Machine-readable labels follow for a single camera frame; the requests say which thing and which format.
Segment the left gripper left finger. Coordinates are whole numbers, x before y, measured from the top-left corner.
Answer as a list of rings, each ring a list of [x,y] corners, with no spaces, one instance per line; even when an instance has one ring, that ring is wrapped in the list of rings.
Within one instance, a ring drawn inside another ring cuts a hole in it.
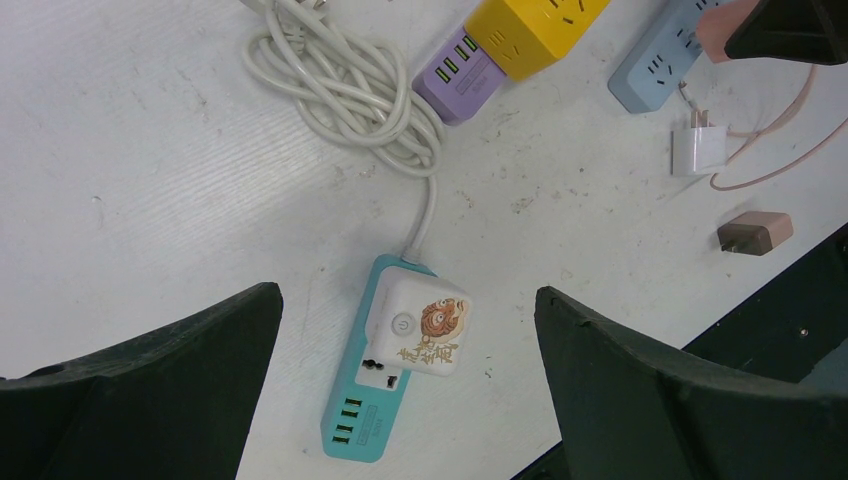
[[[5,479],[233,479],[284,300],[256,284],[182,320],[1,382]]]

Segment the pink wall charger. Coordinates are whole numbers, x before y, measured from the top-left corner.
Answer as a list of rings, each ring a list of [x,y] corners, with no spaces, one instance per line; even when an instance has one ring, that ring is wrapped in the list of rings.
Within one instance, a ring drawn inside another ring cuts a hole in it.
[[[718,64],[730,60],[725,52],[727,42],[759,3],[759,0],[727,1],[703,14],[695,34],[711,62]]]

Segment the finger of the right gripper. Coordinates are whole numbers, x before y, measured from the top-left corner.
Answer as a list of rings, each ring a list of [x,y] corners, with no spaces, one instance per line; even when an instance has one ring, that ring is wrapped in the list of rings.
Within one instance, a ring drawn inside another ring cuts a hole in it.
[[[730,36],[724,52],[732,60],[845,64],[847,0],[761,1]]]

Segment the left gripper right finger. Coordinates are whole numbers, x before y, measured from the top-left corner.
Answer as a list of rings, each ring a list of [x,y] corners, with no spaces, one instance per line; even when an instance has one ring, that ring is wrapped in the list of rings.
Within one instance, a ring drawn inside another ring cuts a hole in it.
[[[552,287],[535,328],[573,479],[843,479],[847,399],[691,355]]]

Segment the yellow cube socket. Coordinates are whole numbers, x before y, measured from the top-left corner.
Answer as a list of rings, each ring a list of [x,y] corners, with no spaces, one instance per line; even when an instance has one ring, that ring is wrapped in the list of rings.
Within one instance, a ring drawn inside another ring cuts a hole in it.
[[[485,0],[464,22],[510,80],[521,82],[563,59],[609,0]]]

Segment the light blue power strip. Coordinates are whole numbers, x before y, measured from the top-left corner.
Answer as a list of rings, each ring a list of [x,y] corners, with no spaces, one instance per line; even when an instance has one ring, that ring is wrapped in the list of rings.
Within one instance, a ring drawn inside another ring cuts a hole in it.
[[[670,0],[608,81],[612,95],[631,114],[659,110],[702,53],[695,29],[716,0]]]

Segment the purple power strip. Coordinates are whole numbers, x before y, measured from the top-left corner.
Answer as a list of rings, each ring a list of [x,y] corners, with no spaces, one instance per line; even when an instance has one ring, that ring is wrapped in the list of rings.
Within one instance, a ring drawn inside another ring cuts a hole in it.
[[[449,126],[471,119],[507,79],[506,73],[463,27],[446,41],[412,81]]]

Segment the white cube socket adapter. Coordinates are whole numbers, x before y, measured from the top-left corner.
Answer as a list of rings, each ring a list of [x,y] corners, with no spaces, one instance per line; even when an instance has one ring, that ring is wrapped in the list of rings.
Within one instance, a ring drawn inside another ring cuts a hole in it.
[[[472,298],[448,280],[400,266],[378,276],[366,321],[369,358],[446,377],[464,351]]]

